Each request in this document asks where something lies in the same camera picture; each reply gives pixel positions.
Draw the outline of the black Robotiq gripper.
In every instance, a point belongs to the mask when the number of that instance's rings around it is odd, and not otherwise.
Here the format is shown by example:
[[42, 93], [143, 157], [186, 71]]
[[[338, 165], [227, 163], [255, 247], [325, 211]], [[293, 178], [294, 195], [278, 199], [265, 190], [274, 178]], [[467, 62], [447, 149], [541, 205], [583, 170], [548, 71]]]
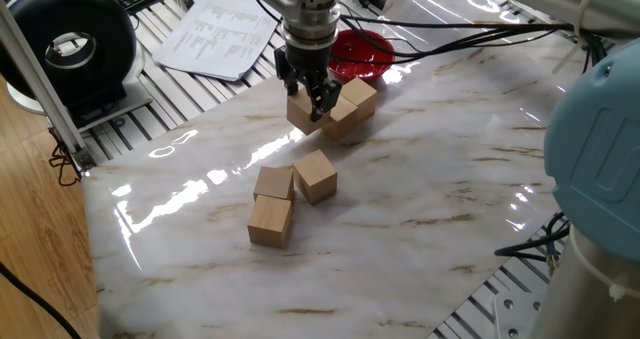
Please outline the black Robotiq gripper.
[[284, 83], [287, 95], [298, 92], [299, 81], [305, 86], [311, 100], [311, 121], [319, 121], [335, 107], [342, 84], [328, 76], [331, 47], [302, 49], [290, 43], [274, 51], [276, 75]]

